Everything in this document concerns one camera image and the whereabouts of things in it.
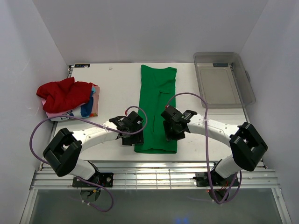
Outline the green t shirt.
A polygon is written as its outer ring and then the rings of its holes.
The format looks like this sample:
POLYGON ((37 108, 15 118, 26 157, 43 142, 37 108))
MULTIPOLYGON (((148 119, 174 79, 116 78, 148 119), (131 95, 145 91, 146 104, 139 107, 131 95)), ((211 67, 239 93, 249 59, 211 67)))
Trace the green t shirt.
POLYGON ((148 123, 143 130, 144 143, 135 145, 134 151, 143 154, 175 154, 177 141, 166 140, 161 113, 169 99, 175 95, 177 69, 141 66, 141 90, 139 107, 147 115, 148 123))

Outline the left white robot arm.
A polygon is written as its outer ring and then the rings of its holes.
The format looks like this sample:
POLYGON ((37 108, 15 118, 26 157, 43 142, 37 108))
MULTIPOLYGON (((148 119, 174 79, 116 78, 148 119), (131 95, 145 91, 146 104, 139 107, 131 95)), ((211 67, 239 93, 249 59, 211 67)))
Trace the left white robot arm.
POLYGON ((84 130, 60 129, 43 152, 56 175, 78 176, 98 183, 100 172, 90 161, 80 159, 80 154, 101 143, 122 139, 123 145, 143 143, 143 118, 135 111, 127 116, 111 118, 102 127, 93 126, 84 130))

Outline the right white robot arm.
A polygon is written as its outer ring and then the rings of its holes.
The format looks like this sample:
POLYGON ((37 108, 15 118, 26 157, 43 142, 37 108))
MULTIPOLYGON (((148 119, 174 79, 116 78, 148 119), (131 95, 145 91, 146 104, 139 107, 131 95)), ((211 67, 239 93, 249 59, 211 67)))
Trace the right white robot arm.
POLYGON ((161 114, 167 141, 181 140, 185 133, 204 135, 230 147, 231 155, 215 163, 211 170, 214 186, 220 186, 230 180, 240 170, 254 171, 268 146, 248 122, 242 125, 230 125, 215 120, 207 120, 195 111, 181 113, 168 106, 161 114))

